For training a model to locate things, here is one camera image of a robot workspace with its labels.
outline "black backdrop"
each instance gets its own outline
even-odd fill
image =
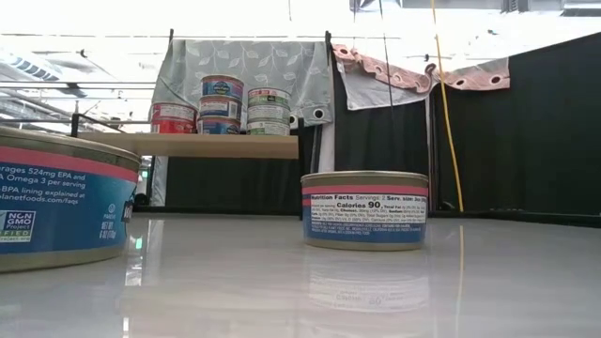
[[[303,129],[305,173],[310,172],[315,130]],[[296,160],[170,157],[166,210],[299,215],[299,170]]]
[[[349,111],[342,77],[334,69],[335,161],[340,170],[394,170],[428,175],[424,101]]]
[[[510,57],[511,88],[447,87],[466,211],[599,215],[601,34]],[[439,199],[457,206],[439,87]]]

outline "blue can label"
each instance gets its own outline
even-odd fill
[[[242,104],[238,100],[224,97],[204,97],[200,99],[199,117],[219,116],[240,121]]]
[[[220,118],[198,120],[198,132],[205,135],[239,134],[239,123]]]
[[[210,76],[203,79],[203,96],[223,95],[242,100],[244,84],[228,76]]]
[[[304,233],[328,240],[418,243],[424,240],[426,196],[427,190],[417,187],[304,188]]]
[[[0,254],[123,244],[137,178],[108,163],[0,146]]]

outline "cord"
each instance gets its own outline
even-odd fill
[[[384,22],[384,8],[382,8],[382,0],[378,0],[379,2],[379,16],[382,20],[382,24],[385,25]],[[393,154],[396,154],[396,143],[395,143],[395,139],[394,139],[394,101],[393,101],[393,85],[391,84],[391,66],[390,66],[390,62],[388,61],[388,44],[386,42],[386,31],[384,30],[382,32],[382,38],[384,40],[384,56],[386,57],[386,74],[388,76],[388,96],[389,96],[389,100],[391,103],[391,138],[392,138],[392,142],[391,142],[391,147],[393,149]]]
[[[444,108],[444,121],[447,127],[447,137],[449,139],[449,147],[451,148],[451,158],[453,159],[453,170],[455,172],[455,185],[457,187],[457,198],[459,199],[459,211],[463,212],[463,193],[461,192],[461,179],[459,178],[459,168],[457,166],[457,157],[455,155],[455,146],[453,144],[453,134],[451,133],[451,123],[449,122],[449,104],[447,102],[447,93],[444,85],[444,71],[442,70],[442,59],[440,57],[440,40],[439,29],[436,23],[436,6],[435,0],[430,0],[432,7],[432,17],[434,18],[434,26],[436,29],[436,48],[439,54],[439,69],[440,69],[440,89],[442,91],[442,106]]]

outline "tin can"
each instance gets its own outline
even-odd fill
[[[242,117],[242,102],[225,96],[203,97],[200,99],[199,106],[199,118],[219,116],[240,121]]]
[[[246,130],[251,135],[283,135],[290,134],[290,125],[280,122],[259,121],[249,122]]]
[[[203,117],[198,119],[198,133],[205,135],[240,134],[240,121],[216,116]]]
[[[401,251],[424,245],[428,179],[413,173],[356,171],[302,177],[307,244]]]
[[[242,101],[244,82],[227,75],[209,75],[202,79],[203,96],[223,95]]]
[[[290,94],[277,88],[248,92],[247,130],[254,135],[290,134]]]
[[[116,147],[0,127],[0,271],[120,255],[139,166]]]
[[[275,105],[290,110],[290,93],[278,88],[255,88],[248,91],[249,108],[257,105]]]
[[[178,103],[154,103],[152,105],[152,132],[193,133],[196,109]]]

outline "white glossy floor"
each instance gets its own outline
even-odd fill
[[[431,220],[404,253],[307,247],[291,218],[138,217],[130,235],[122,258],[0,275],[0,337],[601,335],[601,230]]]

